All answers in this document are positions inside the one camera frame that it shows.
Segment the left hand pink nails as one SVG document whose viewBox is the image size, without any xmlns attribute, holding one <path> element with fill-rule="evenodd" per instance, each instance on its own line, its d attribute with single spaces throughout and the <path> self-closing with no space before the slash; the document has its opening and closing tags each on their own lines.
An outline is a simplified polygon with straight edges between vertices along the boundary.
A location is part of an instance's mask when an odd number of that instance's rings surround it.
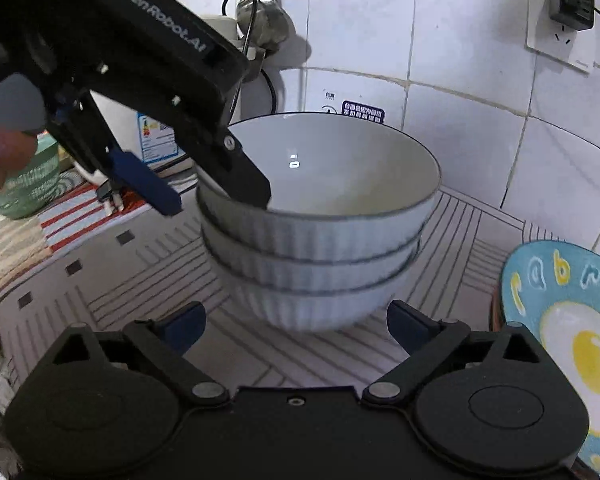
<svg viewBox="0 0 600 480">
<path fill-rule="evenodd" d="M 13 172 L 29 165 L 38 147 L 35 136 L 23 132 L 0 132 L 0 189 Z"/>
</svg>

